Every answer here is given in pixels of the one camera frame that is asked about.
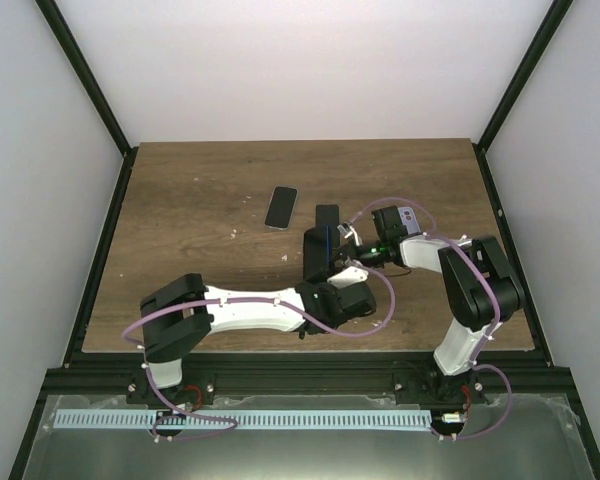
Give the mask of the lilac phone case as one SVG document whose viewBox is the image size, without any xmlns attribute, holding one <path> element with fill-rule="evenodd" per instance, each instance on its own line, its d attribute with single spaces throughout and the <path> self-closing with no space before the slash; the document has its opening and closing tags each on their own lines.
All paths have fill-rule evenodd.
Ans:
<svg viewBox="0 0 600 480">
<path fill-rule="evenodd" d="M 398 212 L 408 235 L 419 235 L 422 232 L 417 216 L 411 207 L 399 207 Z"/>
</svg>

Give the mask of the black phone front table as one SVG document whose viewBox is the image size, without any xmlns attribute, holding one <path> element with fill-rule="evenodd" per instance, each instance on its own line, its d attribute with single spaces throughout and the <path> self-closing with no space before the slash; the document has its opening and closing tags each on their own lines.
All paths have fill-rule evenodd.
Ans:
<svg viewBox="0 0 600 480">
<path fill-rule="evenodd" d="M 313 227 L 303 237 L 303 280 L 325 281 L 331 273 L 331 232 L 328 226 Z"/>
</svg>

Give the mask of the phone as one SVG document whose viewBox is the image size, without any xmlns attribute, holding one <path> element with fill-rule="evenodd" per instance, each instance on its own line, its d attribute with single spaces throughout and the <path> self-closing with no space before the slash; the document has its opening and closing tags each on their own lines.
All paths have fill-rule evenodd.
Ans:
<svg viewBox="0 0 600 480">
<path fill-rule="evenodd" d="M 340 223 L 340 209 L 336 204 L 318 204 L 315 207 L 315 227 L 336 230 Z"/>
</svg>

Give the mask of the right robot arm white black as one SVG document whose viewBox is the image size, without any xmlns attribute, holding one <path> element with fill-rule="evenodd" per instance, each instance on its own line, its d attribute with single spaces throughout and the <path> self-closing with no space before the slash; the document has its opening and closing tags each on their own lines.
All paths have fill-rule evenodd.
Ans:
<svg viewBox="0 0 600 480">
<path fill-rule="evenodd" d="M 470 372 L 493 334 L 520 310 L 525 294 L 498 240 L 490 235 L 457 240 L 424 232 L 406 207 L 371 212 L 377 240 L 365 244 L 352 222 L 338 226 L 346 259 L 365 267 L 387 263 L 442 275 L 452 321 L 433 353 L 433 365 L 421 372 L 424 393 L 448 402 L 469 388 Z"/>
</svg>

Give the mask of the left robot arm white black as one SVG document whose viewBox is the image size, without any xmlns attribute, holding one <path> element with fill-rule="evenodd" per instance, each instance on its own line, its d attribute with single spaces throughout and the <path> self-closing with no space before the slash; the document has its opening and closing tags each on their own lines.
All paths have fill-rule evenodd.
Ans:
<svg viewBox="0 0 600 480">
<path fill-rule="evenodd" d="M 150 393 L 161 403 L 184 392 L 182 359 L 205 337 L 234 330 L 296 332 L 300 337 L 332 333 L 350 320 L 376 311 L 367 274 L 348 268 L 327 280 L 302 282 L 278 291 L 236 291 L 186 274 L 141 302 Z"/>
</svg>

